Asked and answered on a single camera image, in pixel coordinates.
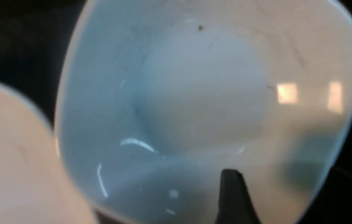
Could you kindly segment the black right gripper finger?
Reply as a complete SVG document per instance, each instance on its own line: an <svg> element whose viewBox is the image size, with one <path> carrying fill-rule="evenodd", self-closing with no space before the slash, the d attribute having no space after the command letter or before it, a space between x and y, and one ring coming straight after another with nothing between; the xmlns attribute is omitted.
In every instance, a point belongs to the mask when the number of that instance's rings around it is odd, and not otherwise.
<svg viewBox="0 0 352 224"><path fill-rule="evenodd" d="M216 224L260 224L251 202L243 175L234 169L223 169Z"/></svg>

